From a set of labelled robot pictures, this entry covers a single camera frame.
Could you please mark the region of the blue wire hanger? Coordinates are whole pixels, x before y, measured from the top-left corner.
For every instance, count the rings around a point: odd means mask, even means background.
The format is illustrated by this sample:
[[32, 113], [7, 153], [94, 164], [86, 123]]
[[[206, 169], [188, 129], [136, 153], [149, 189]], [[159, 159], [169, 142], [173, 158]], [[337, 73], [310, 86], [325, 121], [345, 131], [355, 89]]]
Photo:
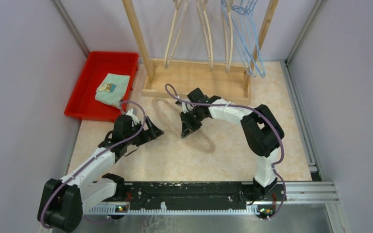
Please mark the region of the blue wire hanger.
[[246, 74], [251, 76], [254, 74], [253, 69], [250, 67], [252, 58], [250, 58], [249, 48], [247, 47], [247, 43], [246, 43], [243, 31], [242, 31], [242, 19], [238, 18], [238, 20], [235, 20], [233, 18], [233, 13], [240, 14], [242, 12], [242, 7], [234, 5], [234, 3], [232, 3], [231, 9], [232, 9], [231, 11], [232, 26], [233, 26], [233, 33], [234, 33], [233, 52], [236, 51], [238, 53], [238, 55], [240, 56], [240, 60], [246, 70]]
[[233, 18], [238, 20], [238, 18], [242, 19], [242, 31], [247, 43], [247, 47], [249, 48], [249, 55], [252, 58], [250, 63], [250, 67], [253, 69], [254, 74], [251, 75], [252, 77], [256, 77], [259, 68], [256, 65], [255, 58], [253, 57], [253, 50], [259, 48], [258, 40], [257, 40], [257, 29], [255, 23], [253, 21], [253, 14], [254, 8], [257, 1], [255, 0], [239, 0], [234, 5], [241, 6], [242, 12], [240, 14], [233, 13]]
[[255, 58], [256, 65], [259, 68], [259, 72], [258, 72], [257, 76], [260, 76], [260, 77], [264, 78], [266, 76], [266, 70], [265, 70], [264, 61], [261, 58], [261, 52], [260, 52], [260, 50], [261, 50], [261, 40], [258, 38], [260, 36], [260, 33], [258, 31], [256, 23], [255, 23], [255, 26], [256, 26], [256, 29], [257, 29], [257, 40], [258, 40], [259, 48], [253, 50], [253, 57]]

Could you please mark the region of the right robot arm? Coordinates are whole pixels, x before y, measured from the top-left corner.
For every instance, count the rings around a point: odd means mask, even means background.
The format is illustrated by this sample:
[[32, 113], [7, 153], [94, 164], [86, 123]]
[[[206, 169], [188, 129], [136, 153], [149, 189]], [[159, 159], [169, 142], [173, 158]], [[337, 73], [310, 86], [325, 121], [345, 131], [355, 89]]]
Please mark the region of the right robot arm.
[[201, 128], [204, 119], [218, 119], [240, 125], [246, 142], [257, 156], [254, 174], [254, 194], [260, 200], [267, 200], [273, 194], [277, 183], [275, 165], [282, 162], [277, 154], [283, 153], [285, 133], [268, 106], [256, 108], [238, 105], [219, 96], [208, 97], [201, 89], [190, 92], [186, 100], [178, 99], [182, 105], [180, 113], [185, 138]]

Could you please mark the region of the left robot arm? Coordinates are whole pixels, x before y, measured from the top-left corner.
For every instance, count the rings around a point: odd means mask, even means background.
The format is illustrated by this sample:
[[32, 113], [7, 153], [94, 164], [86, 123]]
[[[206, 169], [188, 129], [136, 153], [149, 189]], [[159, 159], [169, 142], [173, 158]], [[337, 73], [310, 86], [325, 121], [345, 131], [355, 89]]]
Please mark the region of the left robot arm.
[[139, 147], [162, 136], [148, 116], [120, 115], [94, 153], [75, 170], [60, 179], [49, 179], [43, 188], [37, 220], [46, 229], [74, 231], [84, 213], [100, 202], [127, 198], [121, 176], [106, 173], [121, 157], [129, 155], [130, 145]]

